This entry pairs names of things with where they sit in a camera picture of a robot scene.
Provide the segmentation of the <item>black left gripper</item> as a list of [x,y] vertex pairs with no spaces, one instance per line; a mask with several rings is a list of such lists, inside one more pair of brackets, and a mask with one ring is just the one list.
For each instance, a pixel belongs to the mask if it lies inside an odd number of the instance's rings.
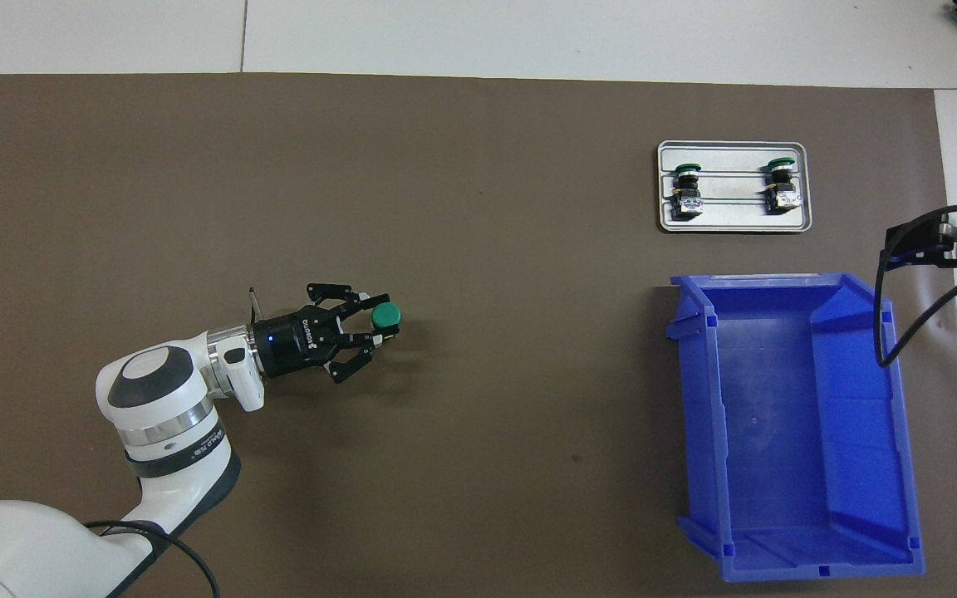
[[[370,297],[350,285],[311,282],[311,306],[282,316],[259,318],[251,314],[250,330],[256,360],[263,375],[273,379],[299,370],[322,367],[335,384],[349,380],[371,363],[387,334],[342,334],[341,322],[390,302],[388,294]],[[352,351],[342,362],[339,353]]]

